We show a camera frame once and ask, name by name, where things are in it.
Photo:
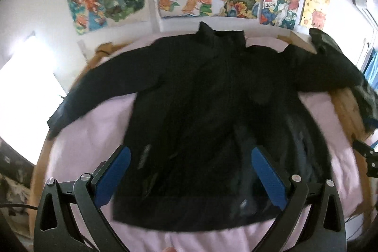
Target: wall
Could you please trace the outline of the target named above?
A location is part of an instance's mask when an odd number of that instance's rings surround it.
[[[68,10],[66,0],[1,0],[0,1],[0,51],[3,62],[8,60],[17,45],[32,31],[54,52],[58,66],[54,73],[67,91],[75,77],[85,65],[78,42],[82,41],[88,49],[89,57],[94,49],[104,42],[120,43],[161,31],[196,30],[200,20],[204,20],[215,29],[245,30],[251,35],[287,34],[287,30],[260,25],[258,20],[230,19],[222,17],[174,18],[161,20],[156,18],[154,0],[148,0],[152,19],[149,22],[129,24],[122,27],[101,29],[93,33],[78,36]],[[296,31],[308,34],[308,29],[296,26]],[[340,45],[344,53],[357,63],[364,38],[369,37],[371,28],[364,17],[353,5],[352,0],[331,0],[324,31],[329,33]]]

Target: pink bedsheet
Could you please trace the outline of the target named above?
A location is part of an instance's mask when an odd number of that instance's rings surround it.
[[[167,35],[169,34],[156,34],[143,38],[117,54],[149,45],[157,38]],[[283,51],[287,43],[271,37],[261,37],[249,38],[247,46],[250,45],[270,46],[277,51]],[[362,202],[360,178],[353,150],[344,135],[328,93],[306,93],[299,96],[324,134],[331,155],[332,179],[340,194],[344,216],[349,217]],[[66,127],[52,147],[46,178],[55,177],[59,182],[76,180],[82,173],[92,172],[101,161],[106,161],[122,143],[135,97],[136,94],[129,94],[107,100]],[[177,251],[182,252],[250,252],[273,223],[267,221],[214,232],[156,232],[113,221],[111,208],[110,203],[101,210],[132,252],[161,252],[167,247],[175,247]],[[74,207],[73,211],[81,232],[90,237],[78,209]],[[307,214],[308,209],[304,210],[286,248],[295,244]]]

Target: jacket sleeve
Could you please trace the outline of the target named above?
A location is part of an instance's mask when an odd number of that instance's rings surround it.
[[[159,39],[150,46],[122,53],[90,70],[48,120],[48,138],[56,137],[67,125],[112,97],[154,86],[169,61],[169,44],[165,41]]]
[[[289,64],[289,75],[298,91],[325,92],[358,86],[364,80],[360,70],[335,49],[313,54],[291,44],[281,55]]]

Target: silver bolt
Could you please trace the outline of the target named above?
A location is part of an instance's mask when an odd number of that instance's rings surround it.
[[[80,176],[80,179],[84,182],[89,180],[91,178],[91,175],[89,173],[84,173],[82,176]]]
[[[295,182],[297,182],[297,183],[299,183],[302,180],[302,178],[299,175],[294,174],[292,176],[292,180],[295,181]]]
[[[46,184],[47,184],[48,186],[51,186],[51,185],[54,184],[54,182],[55,182],[55,178],[49,178],[49,179],[46,181]]]
[[[335,185],[335,183],[334,183],[332,180],[330,180],[330,179],[328,179],[328,180],[326,181],[326,183],[327,183],[327,185],[328,185],[329,187],[333,187],[333,186]]]

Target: window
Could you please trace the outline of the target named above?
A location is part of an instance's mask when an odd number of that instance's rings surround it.
[[[54,63],[48,47],[30,36],[0,70],[0,136],[34,164],[47,120],[66,95],[52,73]]]

